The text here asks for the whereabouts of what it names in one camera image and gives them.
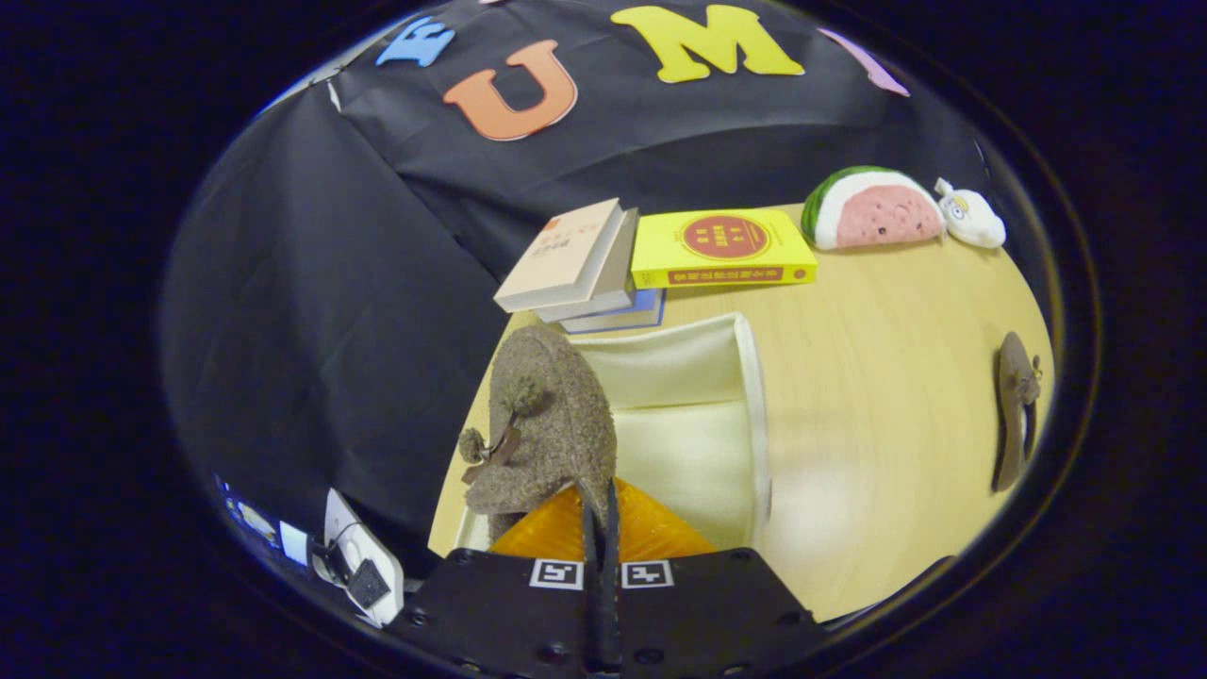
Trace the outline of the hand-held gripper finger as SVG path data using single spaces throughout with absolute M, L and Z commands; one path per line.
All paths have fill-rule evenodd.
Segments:
M 389 624 L 389 636 L 453 678 L 587 678 L 600 660 L 597 522 L 578 503 L 577 560 L 451 550 Z
M 617 478 L 616 492 L 620 678 L 764 678 L 822 646 L 754 549 L 715 548 L 632 482 Z

